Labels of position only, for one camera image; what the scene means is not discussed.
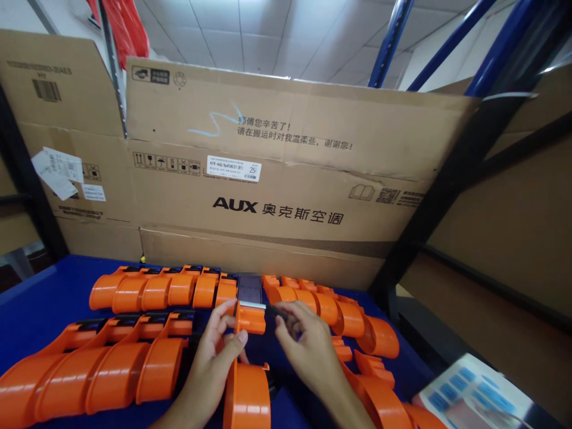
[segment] qr code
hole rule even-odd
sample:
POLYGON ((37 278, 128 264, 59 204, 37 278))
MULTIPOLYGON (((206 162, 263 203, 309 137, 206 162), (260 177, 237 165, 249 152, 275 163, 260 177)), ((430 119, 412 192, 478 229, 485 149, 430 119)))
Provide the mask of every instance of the qr code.
POLYGON ((32 83, 34 84, 38 98, 49 102, 61 101, 60 90, 55 82, 32 79, 32 83))
POLYGON ((376 203, 393 204, 401 193, 399 189, 383 188, 375 200, 376 203))

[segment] recycling symbol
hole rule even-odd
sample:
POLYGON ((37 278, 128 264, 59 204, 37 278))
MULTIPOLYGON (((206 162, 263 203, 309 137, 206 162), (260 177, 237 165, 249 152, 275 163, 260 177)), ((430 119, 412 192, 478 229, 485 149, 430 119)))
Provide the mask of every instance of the recycling symbol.
POLYGON ((175 73, 175 78, 173 79, 173 82, 175 83, 176 86, 180 86, 181 88, 185 86, 186 78, 184 73, 182 73, 181 71, 177 71, 175 73))

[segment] ceiling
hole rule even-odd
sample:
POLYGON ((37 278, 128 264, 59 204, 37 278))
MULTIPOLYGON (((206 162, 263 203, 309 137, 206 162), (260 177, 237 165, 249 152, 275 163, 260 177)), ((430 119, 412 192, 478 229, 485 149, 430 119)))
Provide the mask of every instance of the ceiling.
MULTIPOLYGON (((171 61, 367 85, 392 0, 135 0, 151 47, 171 61)), ((475 0, 416 0, 384 88, 412 48, 475 0)))

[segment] blue tabletop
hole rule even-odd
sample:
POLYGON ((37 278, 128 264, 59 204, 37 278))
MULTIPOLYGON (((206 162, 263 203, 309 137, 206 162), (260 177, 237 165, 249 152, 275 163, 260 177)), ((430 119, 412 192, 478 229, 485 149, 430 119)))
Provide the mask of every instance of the blue tabletop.
MULTIPOLYGON (((48 345, 62 330, 81 319, 112 316, 107 310, 94 312, 89 308, 89 294, 95 281, 103 274, 113 273, 120 265, 130 263, 85 256, 68 256, 50 268, 36 274, 18 286, 0 294, 0 374, 26 356, 48 345)), ((359 302, 368 316, 387 320, 367 293, 336 290, 338 294, 359 302)), ((208 311, 197 311, 194 332, 202 332, 209 318, 208 311)), ((401 400, 411 397, 425 387, 435 375, 397 333, 400 354, 397 359, 384 359, 386 368, 396 380, 395 392, 401 400)), ((355 349, 352 338, 344 338, 355 349)), ((316 397, 300 382, 280 348, 273 329, 264 335, 251 335, 247 344, 251 363, 270 364, 273 379, 280 387, 272 401, 272 428, 332 427, 328 414, 316 397)), ((356 366, 350 362, 350 369, 356 366)), ((107 428, 146 427, 171 404, 171 400, 132 405, 126 409, 107 411, 93 416, 74 416, 42 424, 44 427, 107 428)), ((209 428, 222 427, 222 407, 219 407, 209 428)))

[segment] paper tag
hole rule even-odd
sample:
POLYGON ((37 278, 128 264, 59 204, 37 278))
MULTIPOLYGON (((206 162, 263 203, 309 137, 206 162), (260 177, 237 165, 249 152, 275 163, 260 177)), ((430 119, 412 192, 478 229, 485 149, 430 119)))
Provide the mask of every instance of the paper tag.
POLYGON ((260 180, 262 164, 230 158, 207 156, 207 174, 250 182, 260 180))
POLYGON ((103 186, 82 184, 83 196, 86 200, 105 201, 103 186))
POLYGON ((83 183, 82 159, 47 147, 43 148, 49 157, 49 168, 75 182, 83 183))
POLYGON ((69 179, 52 171, 50 157, 46 152, 38 152, 32 158, 32 164, 38 176, 62 201, 77 193, 76 187, 72 185, 69 179))

